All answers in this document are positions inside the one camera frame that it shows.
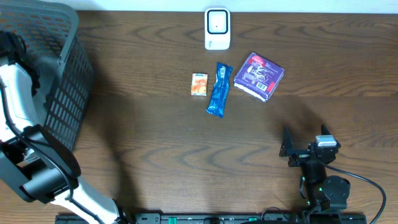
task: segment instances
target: orange juice box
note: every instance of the orange juice box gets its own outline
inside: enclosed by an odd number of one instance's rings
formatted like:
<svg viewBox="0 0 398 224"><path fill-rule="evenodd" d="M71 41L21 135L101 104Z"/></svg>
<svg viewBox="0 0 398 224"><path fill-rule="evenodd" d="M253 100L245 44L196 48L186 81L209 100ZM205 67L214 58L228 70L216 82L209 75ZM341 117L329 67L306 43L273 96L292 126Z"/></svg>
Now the orange juice box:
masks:
<svg viewBox="0 0 398 224"><path fill-rule="evenodd" d="M191 95L192 96L206 96L207 92L207 74L193 73Z"/></svg>

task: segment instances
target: black mechanical part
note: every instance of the black mechanical part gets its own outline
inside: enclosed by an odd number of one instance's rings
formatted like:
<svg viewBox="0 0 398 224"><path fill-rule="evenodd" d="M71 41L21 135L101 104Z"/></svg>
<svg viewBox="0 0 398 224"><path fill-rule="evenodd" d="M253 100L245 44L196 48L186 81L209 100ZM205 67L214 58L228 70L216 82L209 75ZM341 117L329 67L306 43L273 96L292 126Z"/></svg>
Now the black mechanical part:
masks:
<svg viewBox="0 0 398 224"><path fill-rule="evenodd" d="M261 220L260 215L160 215L158 213L137 213L134 214L136 218L135 224L171 224L171 219L175 219L177 224L196 224L207 223L214 221L217 223L225 224L289 224L289 223L303 223L301 214L299 213L286 213L291 217L291 221L283 220L280 213L268 213L266 220ZM311 216L312 224L362 224L366 223L364 215L313 215ZM58 215L55 217L55 224L88 224L84 219L70 215Z"/></svg>
<svg viewBox="0 0 398 224"><path fill-rule="evenodd" d="M81 175L80 166L73 154L62 143L39 125L26 128L22 137L45 139L41 142L34 141L33 145L39 147L65 171L74 189L78 187L76 178ZM39 200L42 203L48 203L68 186L63 175L41 152L37 153L40 159L21 166L23 165L22 153L26 147L16 137L0 145L0 179L26 202Z"/></svg>
<svg viewBox="0 0 398 224"><path fill-rule="evenodd" d="M59 171L60 175L61 175L61 176L63 177L63 179L65 180L65 183L66 183L66 185L67 185L65 188L68 188L69 191L70 191L68 197L65 198L65 200L69 200L69 201L71 201L71 202L73 203L73 189L75 189L75 188L77 187L77 185L78 185L78 184L77 184L77 180L74 179L73 177L68 176L67 172L55 161L56 159L58 159L57 157L53 158L53 157L51 157L51 156L48 156L47 153L46 153L46 150L41 150L41 146L45 146L45 147L51 148L51 145L49 145L48 141L47 141L47 143L46 143L46 142L37 141L37 139L29 139L29 138L26 138L26 137L24 137L24 134L25 134L25 133L20 134L20 133L16 130L16 128L14 127L14 123L12 122L12 119L11 119L11 117L10 117L9 110L8 110L7 96L6 96L6 91L5 91L5 88L6 88L6 87L5 87L2 83L0 83L0 87L1 87L2 108L3 108L4 117L5 117L5 120L6 120L6 125L7 125L7 127L11 130L11 132L15 135L15 138L13 138L11 141L12 141L12 142L20 141L20 142L24 145L24 149L30 148L30 149L34 150L34 151L36 152L36 154L38 154L38 157L39 157L39 158L41 158L43 161L49 162L54 168L56 168L56 169ZM49 136L50 139L51 139L51 138L53 139L53 141L50 141L50 142L57 142L57 143L59 143L52 135L47 134L47 136ZM44 141L46 141L45 138L44 138L44 136L43 136L43 133L42 133L42 136L40 136L38 139L39 139L39 140L43 140L43 139L44 139ZM71 158L71 156L74 158L74 156L73 156L73 154L71 154L71 152L69 152L69 156L70 156L70 158ZM28 193L26 192L26 190L25 190L24 192L17 191L17 190L15 189L15 187L18 187L18 186L15 186L15 185L12 185L12 186L11 186L11 188L12 188L13 190L15 190L17 193L20 193L19 196L20 196L21 198L22 198L22 197L23 197L23 198L26 198L25 196L28 195ZM38 199L38 200L42 201L43 203L44 203L44 202L48 202L49 200L52 200L48 195L46 195L46 196L44 196L44 195L39 195L39 196L40 196L40 198L33 198L33 200Z"/></svg>
<svg viewBox="0 0 398 224"><path fill-rule="evenodd" d="M26 45L22 37L13 32L0 30L0 67L18 63L32 79L32 96L40 88L39 70L36 69L26 53Z"/></svg>
<svg viewBox="0 0 398 224"><path fill-rule="evenodd" d="M113 200L119 210L119 218L115 220L115 224L133 224L136 223L136 218L132 217L130 212L123 210L122 207L118 205L118 203Z"/></svg>
<svg viewBox="0 0 398 224"><path fill-rule="evenodd" d="M341 147L325 125L321 126L321 134L315 138L315 142L308 145L307 149L294 149L289 131L285 128L279 156L289 157L289 167L301 167L300 194L308 200L308 208L302 212L303 221L342 223L341 211L347 208L351 185L344 178L328 177L325 166L319 163L333 162ZM359 220L357 223L366 223L364 215L356 218Z"/></svg>
<svg viewBox="0 0 398 224"><path fill-rule="evenodd" d="M269 207L269 208L265 209L263 211L263 213L261 214L261 220L267 220L267 218L269 218L269 217L266 217L266 215L271 210L277 210L284 217L284 219L283 218L278 218L278 220L292 221L292 219L293 219L293 217L291 217L291 216L290 217L286 216L285 213L280 208L278 208L278 207Z"/></svg>
<svg viewBox="0 0 398 224"><path fill-rule="evenodd" d="M372 221L370 222L370 224L374 224L374 223L377 221L377 219L379 219L379 217L380 217L381 214L383 213L384 208L386 207L387 196L386 196L386 193L385 193L384 189L383 189L380 185L378 185L377 183L375 183L375 182L373 182L373 181L371 181L371 180L369 180L369 179L367 179L367 178L365 178L365 177L361 177L360 175L356 175L356 174L353 174L353 173L350 173L350 172L347 172L347 171L344 171L344 170L341 170L341 169L337 169L337 168L335 168L335 167L332 167L332 166L329 166L329 165L323 163L322 161L318 161L318 162L319 162L322 166L324 166L324 167L326 167L326 168L328 168L328 169L331 169L331 170L333 170L333 171L337 171L337 172L339 172L339 173L342 173L342 174L345 174L345 175L349 175L349 176L358 178L359 180L363 180L363 181L365 181L365 182L367 182L367 183L369 183L369 184L371 184L371 185L377 187L377 189L380 190L380 193L381 193L381 195L382 195L382 197L383 197L383 200L382 200L382 203L381 203L381 206L380 206L379 211L377 212L376 216L375 216L375 217L372 219Z"/></svg>

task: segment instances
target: white smart plug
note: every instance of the white smart plug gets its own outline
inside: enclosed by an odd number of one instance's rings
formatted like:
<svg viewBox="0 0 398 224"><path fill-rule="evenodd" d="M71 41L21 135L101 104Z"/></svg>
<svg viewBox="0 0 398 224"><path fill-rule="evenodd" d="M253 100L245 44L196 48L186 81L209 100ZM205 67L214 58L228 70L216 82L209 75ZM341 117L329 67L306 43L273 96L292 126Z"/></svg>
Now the white smart plug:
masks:
<svg viewBox="0 0 398 224"><path fill-rule="evenodd" d="M225 50L231 43L231 16L228 9L210 8L205 12L205 48Z"/></svg>

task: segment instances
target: cable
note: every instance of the cable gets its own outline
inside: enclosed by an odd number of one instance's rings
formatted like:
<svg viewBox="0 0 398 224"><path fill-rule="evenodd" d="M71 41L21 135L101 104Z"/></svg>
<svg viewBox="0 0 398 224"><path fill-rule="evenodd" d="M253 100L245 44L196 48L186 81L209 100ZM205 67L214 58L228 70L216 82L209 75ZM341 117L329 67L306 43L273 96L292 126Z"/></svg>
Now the cable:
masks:
<svg viewBox="0 0 398 224"><path fill-rule="evenodd" d="M10 117L10 114L9 114L9 111L8 111L8 105L7 105L7 97L6 97L6 94L5 94L5 91L6 91L5 90L5 86L1 82L0 82L0 89L1 89L2 108L3 108L4 117L6 119L6 125L11 130L11 132L16 136L16 138L21 140L22 143L24 143L27 147L29 147L29 148L37 151L41 155L43 155L43 157L45 159L47 159L48 161L50 161L51 164L59 171L59 173L61 173L62 177L65 179L65 182L67 183L67 185L69 187L69 195L65 198L65 200L67 200L70 203L74 204L74 206L76 206L81 211L83 211L84 213L89 215L91 218L96 220L98 223L103 224L102 220L97 215L91 213L89 210L87 210L85 207L81 206L78 202L76 202L73 199L73 187L72 187L72 184L71 184L69 178L67 177L66 172L52 158L50 158L48 155L46 155L46 153L44 153L42 150L40 150L39 148L34 146L32 144L32 142L34 142L35 144L41 144L41 145L48 146L48 147L50 147L50 145L48 145L46 143L43 143L43 142L39 143L39 142L37 142L35 140L24 138L23 136L21 136L17 132L17 130L15 129L13 123L11 122L11 117Z"/></svg>
<svg viewBox="0 0 398 224"><path fill-rule="evenodd" d="M26 44L24 39L22 38L21 35L17 35L18 41L22 44L22 48L24 49L24 52L26 53Z"/></svg>
<svg viewBox="0 0 398 224"><path fill-rule="evenodd" d="M371 180L369 180L369 179L367 179L367 178L365 178L365 177L361 177L360 175L356 175L356 174L353 174L353 173L350 173L350 172L347 172L347 171L344 171L344 170L337 169L337 168L334 168L334 167L332 167L332 166L329 166L329 165L325 164L324 162L322 162L321 160L319 160L316 156L315 156L315 159L316 159L316 160L318 161L318 163L321 164L323 167L326 167L326 168L328 168L328 169L331 169L331 170L340 172L340 173L342 173L342 174L346 174L346 175L349 175L349 176L358 178L359 180L363 180L363 181L365 181L365 182L367 182L367 183L369 183L369 184L371 184L371 185L377 187L377 188L380 190L381 195L383 196L383 201L382 201L382 203L381 203L381 207L380 207L378 213L377 213L376 216L373 218L373 220L369 223L369 224L374 224L374 223L377 221L377 219L381 216L381 213L383 212L384 207L386 206L387 196L386 196L386 193L384 192L383 188L380 187L380 185L378 185L377 183L375 183L375 182L373 182L373 181L371 181Z"/></svg>
<svg viewBox="0 0 398 224"><path fill-rule="evenodd" d="M287 221L289 221L289 218L287 218L287 216L282 212L282 210L280 209L280 208L278 208L278 207L269 207L269 208L267 208L267 209L265 209L264 211L263 211L263 213L261 214L261 220L264 220L264 215L268 212L268 210L270 210L270 209L277 209L285 218L286 218L286 220Z"/></svg>

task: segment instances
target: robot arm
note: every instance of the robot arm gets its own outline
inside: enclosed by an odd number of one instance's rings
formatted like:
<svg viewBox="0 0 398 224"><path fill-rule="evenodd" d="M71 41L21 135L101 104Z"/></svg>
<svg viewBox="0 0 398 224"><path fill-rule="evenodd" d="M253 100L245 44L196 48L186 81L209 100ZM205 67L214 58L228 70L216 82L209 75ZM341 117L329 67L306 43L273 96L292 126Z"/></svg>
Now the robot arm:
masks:
<svg viewBox="0 0 398 224"><path fill-rule="evenodd" d="M132 223L114 200L80 177L73 154L41 127L33 101L38 73L15 34L0 36L0 178L26 202L63 206L90 224ZM36 159L20 166L32 153Z"/></svg>

